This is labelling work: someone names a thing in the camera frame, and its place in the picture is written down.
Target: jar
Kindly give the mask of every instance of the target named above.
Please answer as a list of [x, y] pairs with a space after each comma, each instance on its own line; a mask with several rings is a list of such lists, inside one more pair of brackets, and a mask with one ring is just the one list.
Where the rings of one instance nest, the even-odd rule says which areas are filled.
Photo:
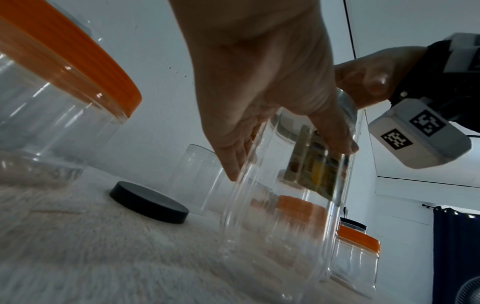
[[376, 295], [380, 242], [341, 225], [331, 261], [331, 278], [366, 297]]
[[0, 183], [65, 185], [142, 97], [95, 41], [44, 0], [0, 4]]
[[367, 226], [363, 225], [362, 223], [355, 222], [354, 220], [341, 217], [340, 218], [340, 225], [348, 227], [350, 229], [356, 230], [358, 232], [367, 233]]
[[[353, 134], [357, 109], [341, 90], [338, 101]], [[283, 109], [262, 125], [220, 225], [221, 258], [239, 288], [297, 303], [327, 273], [347, 163], [306, 117]]]

